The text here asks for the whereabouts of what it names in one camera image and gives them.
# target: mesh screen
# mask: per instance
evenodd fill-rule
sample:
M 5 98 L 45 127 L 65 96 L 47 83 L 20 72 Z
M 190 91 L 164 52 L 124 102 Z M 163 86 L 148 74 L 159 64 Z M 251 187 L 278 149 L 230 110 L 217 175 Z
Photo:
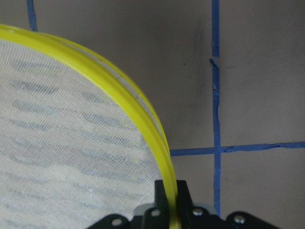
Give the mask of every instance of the mesh screen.
M 115 71 L 112 67 L 110 67 L 107 63 L 103 62 L 102 60 L 98 59 L 97 57 L 91 55 L 90 53 L 88 53 L 87 51 L 85 51 L 84 49 L 80 49 L 78 47 L 75 47 L 74 45 L 71 45 L 69 43 L 60 41 L 61 43 L 70 46 L 73 49 L 76 49 L 80 52 L 82 52 L 83 54 L 85 54 L 86 56 L 90 57 L 93 61 L 99 63 L 102 67 L 104 67 L 108 72 L 110 72 L 116 79 L 118 79 L 120 81 L 120 83 L 122 85 L 124 85 L 124 87 L 132 94 L 132 96 L 139 102 L 139 104 L 142 106 L 142 108 L 146 111 L 146 113 L 149 115 L 149 117 L 151 118 L 151 120 L 153 121 L 154 125 L 156 126 L 156 128 L 159 130 L 159 133 L 161 134 L 161 130 L 160 127 L 158 125 L 158 122 L 155 120 L 151 110 L 149 109 L 149 107 L 147 106 L 146 102 L 143 100 L 143 98 L 141 97 L 141 95 L 133 88 L 132 85 L 130 85 L 128 83 L 128 81 L 122 77 L 117 71 Z
M 0 228 L 82 229 L 153 202 L 141 133 L 68 66 L 0 40 L 0 106 Z

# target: bolt head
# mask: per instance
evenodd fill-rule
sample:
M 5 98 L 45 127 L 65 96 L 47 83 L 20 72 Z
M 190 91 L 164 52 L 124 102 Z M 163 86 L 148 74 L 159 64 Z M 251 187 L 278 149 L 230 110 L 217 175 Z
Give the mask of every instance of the bolt head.
M 194 209 L 193 209 L 193 215 L 194 215 L 194 216 L 202 216 L 202 215 L 203 215 L 203 210 L 202 210 L 202 208 L 194 208 Z
M 114 219 L 111 224 L 116 227 L 116 226 L 119 226 L 123 223 L 123 221 L 121 219 Z
M 152 217 L 157 217 L 161 214 L 161 211 L 159 209 L 155 209 L 153 211 L 151 211 L 151 216 Z
M 236 215 L 234 217 L 234 222 L 239 224 L 244 224 L 246 222 L 246 219 L 241 215 Z

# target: blue tape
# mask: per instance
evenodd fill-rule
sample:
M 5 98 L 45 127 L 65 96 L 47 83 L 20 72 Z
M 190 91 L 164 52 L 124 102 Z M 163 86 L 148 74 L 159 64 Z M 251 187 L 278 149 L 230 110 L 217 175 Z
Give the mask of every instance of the blue tape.
M 28 17 L 29 17 L 30 29 L 33 31 L 37 31 L 36 14 L 34 11 L 33 0 L 27 0 L 27 7 L 28 7 Z
M 259 150 L 266 150 L 273 148 L 290 148 L 290 149 L 305 148 L 305 142 L 226 146 L 226 147 L 222 147 L 222 152 L 231 153 L 236 151 L 259 151 Z
M 220 101 L 219 67 L 219 0 L 212 0 L 212 54 L 213 71 L 213 133 L 214 133 L 214 207 L 220 216 L 221 140 L 218 107 Z
M 212 0 L 212 55 L 219 57 L 219 0 Z
M 236 151 L 260 151 L 273 148 L 305 148 L 305 142 L 289 142 L 289 143 L 275 143 L 275 144 L 254 144 L 254 145 L 240 145 L 240 146 L 223 146 L 222 153 L 233 153 Z M 208 155 L 213 154 L 214 148 L 196 148 L 196 149 L 175 149 L 171 150 L 171 156 L 187 156 L 187 155 Z
M 171 150 L 171 156 L 206 155 L 206 154 L 213 154 L 213 153 L 214 153 L 214 148 L 174 149 L 174 150 Z

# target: gray floor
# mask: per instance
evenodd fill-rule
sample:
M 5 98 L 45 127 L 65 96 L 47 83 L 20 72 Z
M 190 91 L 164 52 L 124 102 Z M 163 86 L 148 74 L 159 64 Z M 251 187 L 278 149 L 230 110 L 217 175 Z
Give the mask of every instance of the gray floor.
M 171 149 L 213 147 L 211 1 L 35 1 L 39 31 L 105 56 L 144 90 Z M 305 1 L 220 0 L 222 146 L 305 141 Z M 0 23 L 28 29 L 25 1 Z M 213 204 L 212 155 L 173 157 L 196 202 Z M 222 217 L 245 210 L 305 225 L 305 149 L 222 155 Z

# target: screw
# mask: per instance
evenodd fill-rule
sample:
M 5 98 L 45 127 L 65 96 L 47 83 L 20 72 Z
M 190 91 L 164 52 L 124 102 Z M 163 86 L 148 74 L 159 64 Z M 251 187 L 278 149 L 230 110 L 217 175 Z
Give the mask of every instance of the screw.
M 159 209 L 155 209 L 155 210 L 151 211 L 152 217 L 159 216 L 160 214 L 161 214 L 161 211 Z
M 122 224 L 122 220 L 121 219 L 114 219 L 111 224 L 116 227 Z
M 202 216 L 203 215 L 202 208 L 194 208 L 193 209 L 193 214 L 194 214 L 194 216 Z
M 246 219 L 241 215 L 237 215 L 234 217 L 234 221 L 235 223 L 244 224 L 246 222 Z

